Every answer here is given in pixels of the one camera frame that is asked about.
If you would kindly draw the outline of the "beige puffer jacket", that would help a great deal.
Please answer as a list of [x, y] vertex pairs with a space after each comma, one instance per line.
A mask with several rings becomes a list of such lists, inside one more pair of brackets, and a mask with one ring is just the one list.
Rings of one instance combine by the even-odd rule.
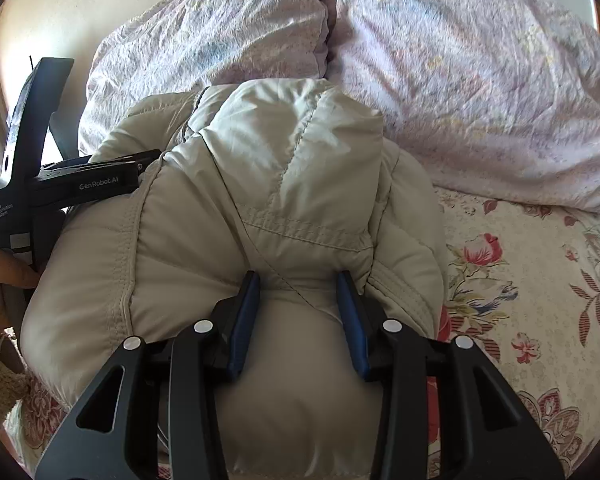
[[73, 211], [21, 329], [30, 371], [70, 406], [122, 340], [176, 336], [256, 271], [247, 363], [220, 392], [235, 478], [358, 479], [380, 390], [355, 374], [336, 275], [427, 337], [446, 285], [442, 210], [381, 114], [327, 81], [151, 96], [95, 152], [155, 150], [131, 194]]

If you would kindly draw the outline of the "left lilac floral pillow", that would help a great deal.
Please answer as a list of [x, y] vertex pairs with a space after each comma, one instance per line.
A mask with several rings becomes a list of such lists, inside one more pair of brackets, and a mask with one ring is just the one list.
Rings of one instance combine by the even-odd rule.
[[140, 100], [260, 78], [322, 78], [322, 0], [162, 0], [109, 34], [86, 82], [79, 150], [92, 154]]

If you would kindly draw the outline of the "right lilac floral pillow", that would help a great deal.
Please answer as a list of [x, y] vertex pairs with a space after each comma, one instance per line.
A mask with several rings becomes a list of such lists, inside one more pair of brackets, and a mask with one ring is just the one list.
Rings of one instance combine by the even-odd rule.
[[324, 0], [327, 78], [434, 184], [600, 214], [600, 34], [555, 0]]

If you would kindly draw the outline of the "lilac floral pillow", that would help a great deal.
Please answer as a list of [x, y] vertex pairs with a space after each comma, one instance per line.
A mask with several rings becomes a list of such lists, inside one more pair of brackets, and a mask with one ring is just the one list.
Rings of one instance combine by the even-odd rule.
[[600, 34], [555, 0], [324, 0], [327, 78], [434, 184], [600, 214]]
[[260, 78], [322, 78], [322, 0], [162, 0], [109, 34], [86, 82], [79, 150], [92, 154], [140, 100]]

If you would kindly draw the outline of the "floral bed sheet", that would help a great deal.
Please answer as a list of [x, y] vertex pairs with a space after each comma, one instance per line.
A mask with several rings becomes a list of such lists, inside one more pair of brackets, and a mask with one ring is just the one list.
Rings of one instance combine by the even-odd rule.
[[[444, 271], [419, 256], [420, 311], [442, 341], [475, 339], [544, 431], [567, 477], [600, 466], [600, 215], [439, 190]], [[33, 470], [68, 407], [122, 338], [173, 336], [248, 264], [223, 223], [183, 208], [121, 231], [120, 202], [84, 212], [35, 296], [28, 393], [6, 431]], [[331, 270], [301, 299], [263, 277], [245, 373], [219, 398], [236, 479], [362, 479], [379, 391], [355, 377]]]

